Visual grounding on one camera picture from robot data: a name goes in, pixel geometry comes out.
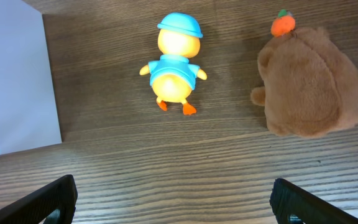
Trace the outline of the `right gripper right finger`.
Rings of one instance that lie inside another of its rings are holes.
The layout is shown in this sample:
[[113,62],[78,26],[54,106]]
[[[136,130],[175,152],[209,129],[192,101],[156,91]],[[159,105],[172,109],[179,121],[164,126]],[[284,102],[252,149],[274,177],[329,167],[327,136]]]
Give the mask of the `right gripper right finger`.
[[278,224],[358,224],[358,218],[282,178],[275,180],[269,202]]

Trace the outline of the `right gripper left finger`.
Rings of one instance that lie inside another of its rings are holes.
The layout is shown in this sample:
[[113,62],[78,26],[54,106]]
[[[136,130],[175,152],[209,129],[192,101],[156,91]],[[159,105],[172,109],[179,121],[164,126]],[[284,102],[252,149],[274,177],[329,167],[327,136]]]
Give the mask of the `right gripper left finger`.
[[73,176],[64,175],[0,209],[0,224],[71,224],[78,192]]

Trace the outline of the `brown plush capybara with orange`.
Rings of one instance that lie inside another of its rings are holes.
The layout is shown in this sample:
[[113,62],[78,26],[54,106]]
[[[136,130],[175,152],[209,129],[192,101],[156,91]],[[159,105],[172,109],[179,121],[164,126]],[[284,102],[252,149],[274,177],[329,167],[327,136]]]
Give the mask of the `brown plush capybara with orange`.
[[358,69],[322,27],[297,27],[282,9],[257,57],[263,86],[250,98],[264,107],[269,131],[320,138],[358,124]]

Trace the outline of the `yellow duck toy blue hat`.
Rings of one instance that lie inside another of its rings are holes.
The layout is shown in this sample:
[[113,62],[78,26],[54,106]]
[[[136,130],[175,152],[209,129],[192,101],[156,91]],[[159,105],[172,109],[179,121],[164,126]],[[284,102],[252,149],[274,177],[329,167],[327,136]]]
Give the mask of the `yellow duck toy blue hat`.
[[190,58],[200,51],[201,27],[194,17],[173,12],[165,16],[157,28],[160,29],[157,43],[162,55],[159,60],[143,66],[139,74],[150,75],[150,86],[162,110],[167,110],[167,103],[180,103],[183,114],[195,114],[196,108],[187,98],[195,90],[197,78],[208,78],[200,66],[190,63]]

